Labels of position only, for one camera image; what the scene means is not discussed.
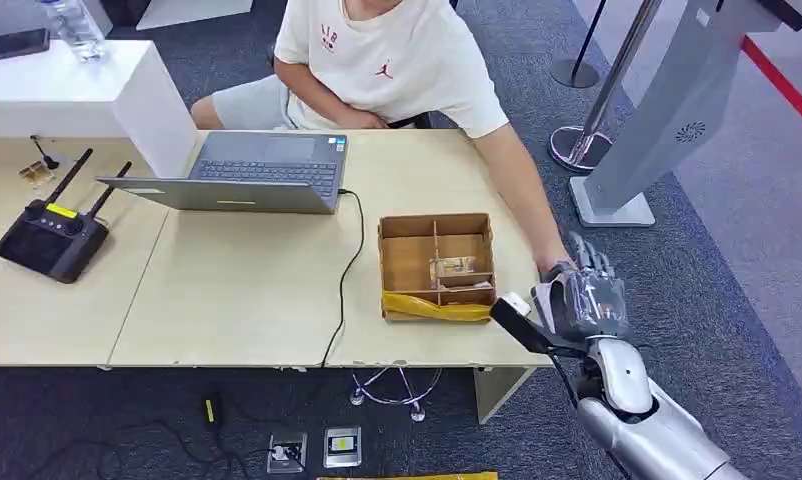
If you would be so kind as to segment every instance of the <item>black remote controller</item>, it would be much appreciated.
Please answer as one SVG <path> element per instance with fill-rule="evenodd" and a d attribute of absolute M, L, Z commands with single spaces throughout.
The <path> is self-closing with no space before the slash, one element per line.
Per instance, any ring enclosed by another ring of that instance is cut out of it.
<path fill-rule="evenodd" d="M 109 229 L 95 220 L 95 215 L 104 206 L 113 188 L 108 188 L 85 214 L 54 202 L 91 155 L 90 148 L 47 199 L 33 200 L 24 207 L 24 211 L 0 240 L 0 257 L 62 283 L 74 283 L 77 280 L 109 234 Z M 127 162 L 118 176 L 123 177 L 131 165 L 131 162 Z"/>

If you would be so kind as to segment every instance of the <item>plastic bottle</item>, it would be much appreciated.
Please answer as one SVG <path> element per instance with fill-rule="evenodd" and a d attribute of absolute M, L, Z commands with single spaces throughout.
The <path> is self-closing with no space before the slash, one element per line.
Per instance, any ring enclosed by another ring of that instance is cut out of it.
<path fill-rule="evenodd" d="M 104 34 L 82 0 L 39 0 L 50 19 L 51 30 L 71 47 L 81 62 L 106 55 Z"/>

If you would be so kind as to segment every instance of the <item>yellow tape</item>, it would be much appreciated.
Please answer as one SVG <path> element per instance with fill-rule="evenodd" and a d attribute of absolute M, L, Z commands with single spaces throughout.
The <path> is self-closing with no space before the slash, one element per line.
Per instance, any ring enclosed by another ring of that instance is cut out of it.
<path fill-rule="evenodd" d="M 486 305 L 439 306 L 418 297 L 389 292 L 383 292 L 381 298 L 383 308 L 393 312 L 452 322 L 479 322 L 489 318 L 489 307 Z"/>
<path fill-rule="evenodd" d="M 215 417 L 213 416 L 213 403 L 209 400 L 205 400 L 205 402 L 207 403 L 207 420 L 209 420 L 210 423 L 214 423 Z"/>
<path fill-rule="evenodd" d="M 65 207 L 60 207 L 56 203 L 49 203 L 47 209 L 49 212 L 54 212 L 57 215 L 62 215 L 63 217 L 74 218 L 77 216 L 77 212 L 69 210 Z"/>

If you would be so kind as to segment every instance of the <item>desk surface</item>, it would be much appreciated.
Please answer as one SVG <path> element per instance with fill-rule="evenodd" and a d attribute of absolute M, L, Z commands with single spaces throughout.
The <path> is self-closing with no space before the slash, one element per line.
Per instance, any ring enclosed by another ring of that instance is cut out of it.
<path fill-rule="evenodd" d="M 101 146 L 60 197 L 59 204 L 87 211 L 103 192 L 95 175 L 115 174 L 133 160 L 131 174 L 150 175 L 128 143 Z M 77 158 L 92 141 L 43 145 L 51 154 Z M 18 171 L 38 160 L 27 141 L 0 141 L 0 238 L 21 210 L 45 191 L 34 191 Z M 58 170 L 64 175 L 67 168 Z M 63 285 L 0 258 L 0 365 L 104 365 L 145 269 L 167 209 L 113 195 L 99 217 L 111 230 L 107 242 L 80 281 Z"/>
<path fill-rule="evenodd" d="M 362 199 L 366 241 L 345 282 L 346 323 L 328 364 L 548 365 L 494 322 L 383 320 L 377 251 L 383 216 L 487 212 L 499 293 L 527 291 L 537 273 L 462 134 L 347 133 L 343 183 Z M 357 249 L 359 228 L 350 196 L 340 199 L 334 216 L 170 212 L 109 364 L 318 365 L 339 321 L 339 276 Z"/>
<path fill-rule="evenodd" d="M 150 41 L 107 41 L 109 59 L 81 65 L 62 40 L 32 55 L 0 60 L 0 102 L 111 102 L 130 81 Z"/>

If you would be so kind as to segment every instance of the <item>laptop keyboard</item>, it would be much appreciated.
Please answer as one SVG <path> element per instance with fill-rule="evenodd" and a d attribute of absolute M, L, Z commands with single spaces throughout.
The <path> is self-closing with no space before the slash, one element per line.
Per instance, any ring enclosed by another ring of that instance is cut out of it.
<path fill-rule="evenodd" d="M 224 162 L 199 160 L 198 180 L 245 183 L 306 183 L 319 196 L 333 196 L 336 165 L 331 163 Z"/>

